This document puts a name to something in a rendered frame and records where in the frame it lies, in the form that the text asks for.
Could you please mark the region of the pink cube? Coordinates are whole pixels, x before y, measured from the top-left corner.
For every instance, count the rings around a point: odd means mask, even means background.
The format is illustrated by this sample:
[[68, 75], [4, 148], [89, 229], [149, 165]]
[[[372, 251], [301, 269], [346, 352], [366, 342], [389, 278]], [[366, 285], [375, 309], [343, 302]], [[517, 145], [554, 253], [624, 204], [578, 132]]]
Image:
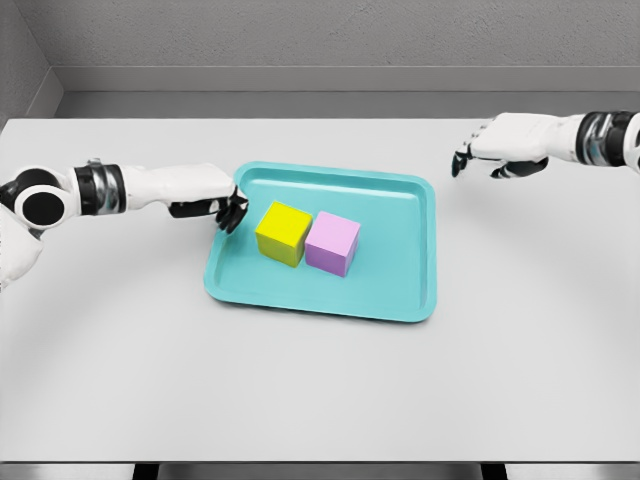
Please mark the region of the pink cube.
[[316, 269], [345, 277], [358, 247], [361, 224], [320, 211], [305, 240], [305, 261]]

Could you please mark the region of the yellow cube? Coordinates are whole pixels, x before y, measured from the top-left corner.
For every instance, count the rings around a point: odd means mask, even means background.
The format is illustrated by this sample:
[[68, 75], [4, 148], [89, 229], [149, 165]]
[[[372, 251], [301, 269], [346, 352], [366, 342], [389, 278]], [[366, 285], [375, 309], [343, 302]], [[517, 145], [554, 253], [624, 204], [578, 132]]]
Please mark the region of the yellow cube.
[[255, 229], [259, 252], [296, 268], [303, 257], [312, 223], [311, 214], [274, 201]]

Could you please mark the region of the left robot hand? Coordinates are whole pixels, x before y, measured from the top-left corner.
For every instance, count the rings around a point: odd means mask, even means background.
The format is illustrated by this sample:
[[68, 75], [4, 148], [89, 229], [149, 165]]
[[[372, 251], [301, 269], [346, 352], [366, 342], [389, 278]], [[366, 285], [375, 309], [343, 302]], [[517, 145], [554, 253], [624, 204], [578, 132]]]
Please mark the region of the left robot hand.
[[161, 169], [163, 200], [173, 218], [215, 216], [221, 231], [231, 234], [244, 219], [249, 200], [234, 180], [209, 164]]

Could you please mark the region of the teal tray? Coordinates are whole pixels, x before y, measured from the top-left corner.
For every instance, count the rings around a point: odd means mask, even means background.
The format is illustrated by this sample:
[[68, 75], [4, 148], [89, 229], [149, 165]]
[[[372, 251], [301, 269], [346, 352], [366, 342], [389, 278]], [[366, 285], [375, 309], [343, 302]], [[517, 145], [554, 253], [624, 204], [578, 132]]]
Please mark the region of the teal tray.
[[[417, 176], [249, 162], [235, 173], [249, 209], [232, 234], [216, 234], [204, 272], [215, 299], [238, 304], [392, 320], [428, 318], [437, 302], [435, 193]], [[254, 230], [272, 202], [360, 223], [345, 277], [258, 251]]]

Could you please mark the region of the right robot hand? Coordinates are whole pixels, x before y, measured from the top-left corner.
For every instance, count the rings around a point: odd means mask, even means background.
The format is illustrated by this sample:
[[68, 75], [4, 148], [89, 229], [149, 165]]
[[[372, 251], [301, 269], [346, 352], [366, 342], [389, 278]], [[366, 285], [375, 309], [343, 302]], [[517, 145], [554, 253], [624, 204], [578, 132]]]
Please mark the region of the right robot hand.
[[471, 160], [492, 162], [494, 179], [524, 178], [549, 163], [545, 132], [555, 122], [551, 115], [501, 113], [483, 124], [453, 154], [451, 174], [456, 178]]

